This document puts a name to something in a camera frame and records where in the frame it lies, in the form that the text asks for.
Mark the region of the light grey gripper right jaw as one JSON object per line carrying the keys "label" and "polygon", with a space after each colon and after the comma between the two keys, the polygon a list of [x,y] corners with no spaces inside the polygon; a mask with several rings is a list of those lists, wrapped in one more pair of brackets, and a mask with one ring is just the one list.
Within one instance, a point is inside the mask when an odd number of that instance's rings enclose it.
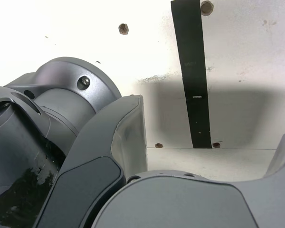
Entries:
{"label": "light grey gripper right jaw", "polygon": [[285,228],[285,134],[264,177],[218,182],[148,172],[117,191],[94,228]]}

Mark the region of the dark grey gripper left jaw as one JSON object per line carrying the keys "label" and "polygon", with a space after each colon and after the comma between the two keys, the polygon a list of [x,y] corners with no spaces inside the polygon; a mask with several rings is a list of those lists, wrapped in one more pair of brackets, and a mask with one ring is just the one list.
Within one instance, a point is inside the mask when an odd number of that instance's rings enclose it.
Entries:
{"label": "dark grey gripper left jaw", "polygon": [[127,180],[147,171],[141,95],[124,96],[89,120],[74,141],[35,222],[83,228]]}

